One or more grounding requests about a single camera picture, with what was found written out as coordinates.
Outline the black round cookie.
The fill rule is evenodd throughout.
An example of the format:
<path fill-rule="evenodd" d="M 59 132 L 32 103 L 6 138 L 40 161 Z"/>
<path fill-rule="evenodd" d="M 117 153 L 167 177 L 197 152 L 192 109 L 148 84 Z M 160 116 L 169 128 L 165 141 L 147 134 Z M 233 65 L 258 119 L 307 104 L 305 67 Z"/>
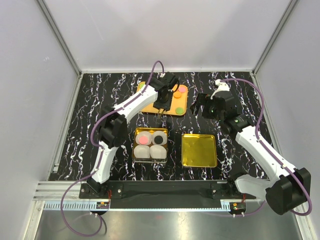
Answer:
<path fill-rule="evenodd" d="M 162 145 L 164 139 L 163 139 L 163 137 L 161 135 L 157 135 L 157 136 L 154 137 L 153 141 L 154 141 L 155 145 Z"/>

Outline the pink round cookie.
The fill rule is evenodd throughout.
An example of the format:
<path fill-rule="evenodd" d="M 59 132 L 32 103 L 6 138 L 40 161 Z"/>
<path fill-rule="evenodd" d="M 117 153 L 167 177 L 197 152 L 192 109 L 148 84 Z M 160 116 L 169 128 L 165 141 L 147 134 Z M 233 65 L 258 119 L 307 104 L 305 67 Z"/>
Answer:
<path fill-rule="evenodd" d="M 138 142 L 140 145 L 146 145 L 149 142 L 149 138 L 147 136 L 141 136 Z"/>

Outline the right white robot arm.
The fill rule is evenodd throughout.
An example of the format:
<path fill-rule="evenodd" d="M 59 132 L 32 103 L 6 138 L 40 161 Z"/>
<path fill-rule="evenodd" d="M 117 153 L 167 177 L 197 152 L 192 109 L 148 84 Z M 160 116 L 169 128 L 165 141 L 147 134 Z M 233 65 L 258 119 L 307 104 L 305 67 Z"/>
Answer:
<path fill-rule="evenodd" d="M 303 203 L 312 209 L 310 198 L 311 174 L 306 168 L 296 168 L 285 160 L 259 133 L 252 119 L 238 110 L 229 91 L 215 94 L 199 93 L 191 112 L 219 122 L 222 132 L 242 146 L 262 167 L 268 179 L 238 173 L 228 179 L 227 192 L 232 198 L 243 194 L 266 201 L 278 215 L 283 215 Z"/>

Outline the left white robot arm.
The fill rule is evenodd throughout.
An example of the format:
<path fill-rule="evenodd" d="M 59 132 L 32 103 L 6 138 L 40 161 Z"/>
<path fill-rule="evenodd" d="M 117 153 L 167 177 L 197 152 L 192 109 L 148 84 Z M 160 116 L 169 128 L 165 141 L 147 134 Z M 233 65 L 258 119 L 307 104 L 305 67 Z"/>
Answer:
<path fill-rule="evenodd" d="M 143 88 L 127 100 L 102 109 L 90 135 L 92 145 L 98 147 L 98 154 L 86 180 L 95 197 L 103 198 L 108 193 L 111 165 L 118 148 L 128 137 L 130 120 L 150 104 L 159 110 L 169 110 L 179 86 L 179 78 L 171 72 L 163 73 L 159 78 L 150 76 Z"/>

